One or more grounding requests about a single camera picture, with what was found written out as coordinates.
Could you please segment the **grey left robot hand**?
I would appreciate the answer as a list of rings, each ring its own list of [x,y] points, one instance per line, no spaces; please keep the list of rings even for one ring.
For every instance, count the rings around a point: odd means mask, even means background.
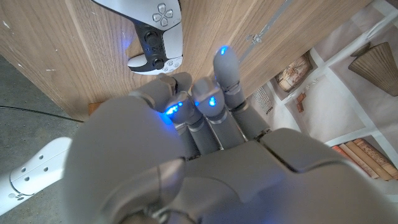
[[[163,76],[99,106],[66,159],[68,223],[397,222],[348,159],[249,112],[233,49],[213,67],[214,78]]]

